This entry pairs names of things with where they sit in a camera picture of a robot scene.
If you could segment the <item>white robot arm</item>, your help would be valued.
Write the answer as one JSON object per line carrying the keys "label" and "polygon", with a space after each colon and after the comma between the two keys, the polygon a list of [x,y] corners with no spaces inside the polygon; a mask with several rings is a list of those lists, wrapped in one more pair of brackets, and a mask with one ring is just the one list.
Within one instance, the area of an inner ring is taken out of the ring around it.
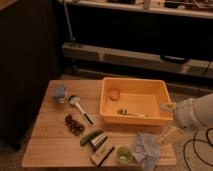
{"label": "white robot arm", "polygon": [[171,112],[173,120],[165,124],[158,136],[159,145],[174,143],[190,132],[213,127],[213,93],[179,103],[164,103],[160,108]]}

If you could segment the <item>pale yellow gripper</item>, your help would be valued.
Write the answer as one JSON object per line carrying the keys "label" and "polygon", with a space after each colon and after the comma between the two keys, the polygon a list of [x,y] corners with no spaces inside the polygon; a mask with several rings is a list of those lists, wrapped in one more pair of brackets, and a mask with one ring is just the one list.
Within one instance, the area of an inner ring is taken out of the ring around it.
{"label": "pale yellow gripper", "polygon": [[[177,108],[176,103],[163,103],[160,105],[162,110],[174,113]],[[162,133],[157,137],[159,145],[172,144],[184,137],[184,130],[176,125],[175,120],[166,122]]]}

